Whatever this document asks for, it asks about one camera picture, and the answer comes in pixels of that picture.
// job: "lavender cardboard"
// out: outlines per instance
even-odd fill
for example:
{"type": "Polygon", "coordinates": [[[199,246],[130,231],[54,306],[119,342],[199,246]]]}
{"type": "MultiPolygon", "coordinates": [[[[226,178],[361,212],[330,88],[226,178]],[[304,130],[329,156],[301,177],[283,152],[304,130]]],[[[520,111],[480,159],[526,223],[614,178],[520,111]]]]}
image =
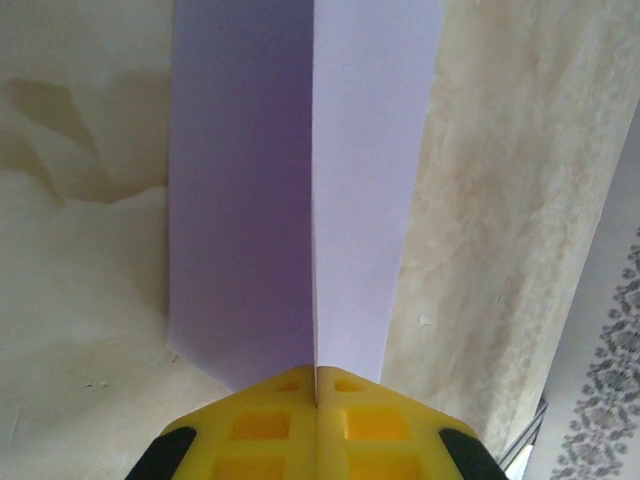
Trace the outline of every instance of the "lavender cardboard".
{"type": "Polygon", "coordinates": [[[315,5],[318,362],[376,382],[442,17],[435,0],[315,5]]]}
{"type": "Polygon", "coordinates": [[[231,388],[313,364],[313,3],[178,0],[169,345],[231,388]]]}
{"type": "Polygon", "coordinates": [[[172,348],[231,388],[312,363],[379,380],[441,19],[177,0],[172,348]]]}

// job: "white wall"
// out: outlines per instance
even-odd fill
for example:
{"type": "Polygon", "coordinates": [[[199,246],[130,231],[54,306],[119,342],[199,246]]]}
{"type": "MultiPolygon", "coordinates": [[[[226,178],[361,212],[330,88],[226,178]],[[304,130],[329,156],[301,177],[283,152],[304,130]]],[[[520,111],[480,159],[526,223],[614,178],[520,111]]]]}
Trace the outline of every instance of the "white wall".
{"type": "MultiPolygon", "coordinates": [[[[620,480],[637,480],[640,478],[640,432],[632,425],[625,423],[624,412],[629,413],[636,408],[640,410],[638,399],[625,403],[621,399],[630,392],[640,393],[640,383],[634,381],[632,375],[640,373],[640,329],[630,325],[611,335],[616,352],[609,351],[606,357],[599,358],[594,353],[596,349],[607,349],[605,341],[600,337],[604,325],[613,325],[618,320],[609,318],[610,309],[619,309],[619,302],[612,299],[616,294],[616,287],[629,285],[634,279],[640,279],[640,271],[627,258],[632,244],[640,245],[637,229],[640,227],[640,108],[631,124],[627,141],[620,158],[616,173],[611,184],[601,221],[596,229],[593,244],[585,264],[584,271],[578,283],[578,288],[567,319],[567,323],[553,360],[551,372],[545,387],[545,396],[549,401],[544,423],[533,455],[529,462],[525,478],[527,480],[547,479],[595,479],[594,472],[598,468],[612,467],[614,462],[622,462],[620,476],[615,477],[613,471],[604,477],[619,478],[620,480]],[[625,268],[632,268],[634,279],[621,276],[625,268]],[[624,345],[636,345],[638,351],[628,351],[624,345]],[[622,383],[611,372],[621,371],[618,366],[626,358],[630,360],[626,365],[625,374],[630,377],[622,383]],[[609,369],[603,369],[597,378],[603,381],[601,390],[593,393],[582,393],[585,385],[594,385],[587,373],[592,371],[592,364],[601,364],[607,359],[614,360],[609,369]],[[574,411],[578,402],[598,399],[598,405],[585,408],[589,426],[585,427],[579,414],[574,411]],[[610,441],[612,432],[628,429],[633,438],[622,438],[610,441]],[[575,441],[571,450],[577,453],[580,465],[575,473],[559,473],[566,466],[558,462],[560,455],[567,456],[566,448],[562,444],[565,436],[575,436],[585,433],[584,441],[575,441]],[[626,444],[629,452],[621,454],[616,449],[626,444]],[[606,447],[612,448],[615,459],[608,458],[606,447]],[[586,460],[591,458],[593,465],[586,460]]],[[[640,305],[634,306],[632,298],[634,292],[626,294],[631,304],[630,315],[624,315],[621,320],[632,319],[633,315],[640,318],[640,305]]],[[[629,415],[629,421],[640,423],[640,417],[629,415]]]]}

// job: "water stain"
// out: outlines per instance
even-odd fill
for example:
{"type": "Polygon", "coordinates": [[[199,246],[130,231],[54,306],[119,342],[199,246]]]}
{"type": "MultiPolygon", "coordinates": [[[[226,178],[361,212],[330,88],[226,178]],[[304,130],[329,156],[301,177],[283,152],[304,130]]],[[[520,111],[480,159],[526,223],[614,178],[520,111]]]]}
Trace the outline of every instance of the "water stain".
{"type": "Polygon", "coordinates": [[[135,186],[116,183],[109,172],[98,164],[76,176],[77,181],[67,186],[70,198],[96,203],[114,203],[139,193],[135,186]]]}
{"type": "Polygon", "coordinates": [[[129,146],[125,152],[136,157],[129,162],[135,160],[143,188],[167,184],[170,91],[168,69],[147,69],[119,76],[104,92],[105,109],[121,119],[114,128],[123,146],[129,146]]]}
{"type": "Polygon", "coordinates": [[[0,88],[26,117],[97,154],[95,138],[73,104],[68,88],[24,78],[10,79],[0,88]]]}
{"type": "Polygon", "coordinates": [[[2,170],[17,170],[31,175],[59,204],[64,203],[46,165],[23,135],[0,132],[0,171],[2,170]]]}

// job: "yellow plastic object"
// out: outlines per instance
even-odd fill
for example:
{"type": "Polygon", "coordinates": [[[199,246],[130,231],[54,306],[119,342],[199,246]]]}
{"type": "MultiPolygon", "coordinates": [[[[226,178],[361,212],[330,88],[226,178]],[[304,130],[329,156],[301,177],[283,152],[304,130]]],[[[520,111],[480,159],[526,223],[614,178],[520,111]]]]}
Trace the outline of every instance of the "yellow plastic object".
{"type": "Polygon", "coordinates": [[[127,480],[506,478],[467,425],[376,383],[321,367],[318,400],[312,367],[273,377],[171,423],[127,480]]]}
{"type": "Polygon", "coordinates": [[[316,478],[462,480],[440,439],[466,424],[339,368],[318,372],[316,478]]]}
{"type": "Polygon", "coordinates": [[[172,480],[313,479],[313,368],[299,367],[171,423],[197,434],[172,480]]]}

